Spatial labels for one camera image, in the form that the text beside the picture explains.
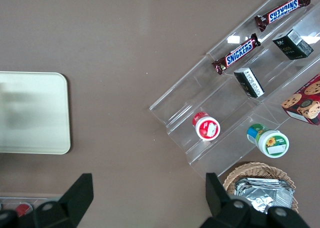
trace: red box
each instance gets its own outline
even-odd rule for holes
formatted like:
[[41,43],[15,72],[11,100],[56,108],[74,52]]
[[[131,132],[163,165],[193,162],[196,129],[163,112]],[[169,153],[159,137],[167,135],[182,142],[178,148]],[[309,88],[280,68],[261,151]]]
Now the red box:
[[292,118],[318,126],[320,124],[320,73],[281,104]]

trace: candy bar wrapper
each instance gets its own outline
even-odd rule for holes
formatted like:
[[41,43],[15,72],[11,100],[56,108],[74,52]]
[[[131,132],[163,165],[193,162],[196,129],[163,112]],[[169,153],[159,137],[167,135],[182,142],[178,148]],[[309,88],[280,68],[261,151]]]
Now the candy bar wrapper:
[[242,57],[246,56],[254,48],[260,45],[261,43],[258,41],[258,37],[254,33],[251,35],[251,38],[247,39],[244,43],[231,51],[225,57],[222,57],[213,62],[212,65],[214,66],[216,72],[221,75],[228,67],[230,67],[236,61],[240,60]]
[[279,20],[298,8],[308,6],[310,2],[311,0],[289,0],[264,15],[257,15],[254,19],[260,31],[263,32],[267,25]]
[[235,184],[235,195],[245,197],[259,212],[270,207],[291,208],[294,190],[279,179],[243,178]]

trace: green and white jar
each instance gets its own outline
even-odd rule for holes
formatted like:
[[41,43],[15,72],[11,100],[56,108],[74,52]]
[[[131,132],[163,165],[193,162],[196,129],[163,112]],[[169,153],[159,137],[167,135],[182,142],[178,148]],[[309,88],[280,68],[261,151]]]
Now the green and white jar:
[[278,130],[268,129],[263,124],[254,124],[247,130],[248,140],[270,158],[282,157],[289,149],[289,140]]

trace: wicker basket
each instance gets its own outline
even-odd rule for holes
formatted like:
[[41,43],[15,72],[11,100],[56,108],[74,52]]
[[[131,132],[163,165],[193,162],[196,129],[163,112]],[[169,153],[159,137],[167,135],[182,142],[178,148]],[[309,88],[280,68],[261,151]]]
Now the wicker basket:
[[[229,195],[234,195],[236,182],[241,178],[249,177],[285,180],[292,187],[292,189],[296,189],[294,182],[289,176],[287,176],[287,173],[276,167],[259,162],[251,162],[235,168],[234,171],[227,176],[223,186]],[[294,197],[291,209],[298,213],[298,202]]]

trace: foil packet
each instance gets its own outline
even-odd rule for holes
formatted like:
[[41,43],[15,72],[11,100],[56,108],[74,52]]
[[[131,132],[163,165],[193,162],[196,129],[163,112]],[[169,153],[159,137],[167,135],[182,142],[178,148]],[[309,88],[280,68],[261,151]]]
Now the foil packet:
[[294,190],[285,180],[243,178],[235,184],[234,194],[245,197],[259,212],[268,213],[270,207],[291,208]]

